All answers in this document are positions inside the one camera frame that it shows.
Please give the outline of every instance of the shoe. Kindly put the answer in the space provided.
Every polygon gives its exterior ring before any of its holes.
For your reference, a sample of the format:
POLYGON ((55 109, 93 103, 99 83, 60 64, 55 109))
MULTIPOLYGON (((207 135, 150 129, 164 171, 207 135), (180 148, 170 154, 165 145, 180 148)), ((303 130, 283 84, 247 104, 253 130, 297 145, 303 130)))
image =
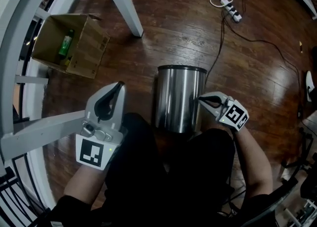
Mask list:
POLYGON ((312 74, 310 71, 307 71, 306 73, 306 95, 307 95, 307 101, 311 102, 311 97, 310 97, 310 93, 311 91, 315 88, 314 83, 313 83, 313 78, 312 78, 312 74))

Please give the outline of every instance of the black trash can rim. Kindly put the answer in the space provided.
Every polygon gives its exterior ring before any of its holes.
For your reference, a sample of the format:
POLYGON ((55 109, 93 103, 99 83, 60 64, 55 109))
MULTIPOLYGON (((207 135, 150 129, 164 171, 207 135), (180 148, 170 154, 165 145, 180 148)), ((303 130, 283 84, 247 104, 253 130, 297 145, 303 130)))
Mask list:
POLYGON ((164 66, 158 67, 159 71, 163 69, 187 69, 187 70, 194 70, 194 71, 199 71, 199 72, 207 74, 207 70, 201 67, 189 66, 189 65, 164 65, 164 66))

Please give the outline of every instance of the black sleeve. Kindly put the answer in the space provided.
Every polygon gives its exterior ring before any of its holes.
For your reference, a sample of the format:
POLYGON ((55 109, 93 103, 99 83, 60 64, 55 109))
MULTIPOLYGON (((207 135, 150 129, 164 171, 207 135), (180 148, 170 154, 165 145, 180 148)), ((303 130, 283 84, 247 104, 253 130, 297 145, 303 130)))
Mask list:
POLYGON ((53 210, 38 224, 38 227, 52 227, 51 222, 62 223, 64 227, 85 226, 91 205, 71 196, 63 196, 53 210))
MULTIPOLYGON (((257 216, 259 212, 267 208, 269 195, 262 194, 246 199, 237 216, 233 217, 234 226, 240 226, 257 216)), ((263 216, 260 220, 250 224, 249 227, 273 227, 275 225, 275 212, 263 216)))

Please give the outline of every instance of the metal cylinder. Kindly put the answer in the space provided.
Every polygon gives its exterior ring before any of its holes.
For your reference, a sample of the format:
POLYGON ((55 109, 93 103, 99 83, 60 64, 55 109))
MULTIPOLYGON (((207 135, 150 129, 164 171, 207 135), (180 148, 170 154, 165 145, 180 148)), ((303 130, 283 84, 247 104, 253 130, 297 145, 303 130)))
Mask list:
POLYGON ((198 97, 203 94, 207 71, 186 65, 158 67, 155 126, 176 133, 200 129, 198 97))

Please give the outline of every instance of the green bottle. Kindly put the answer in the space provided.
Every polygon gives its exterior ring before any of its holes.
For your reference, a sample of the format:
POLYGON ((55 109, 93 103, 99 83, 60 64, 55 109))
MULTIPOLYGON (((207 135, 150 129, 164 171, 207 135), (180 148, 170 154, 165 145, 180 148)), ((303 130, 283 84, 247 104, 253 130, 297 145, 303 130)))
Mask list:
POLYGON ((71 44, 72 39, 74 38, 74 30, 70 29, 67 35, 64 37, 63 43, 58 52, 59 58, 65 59, 71 44))

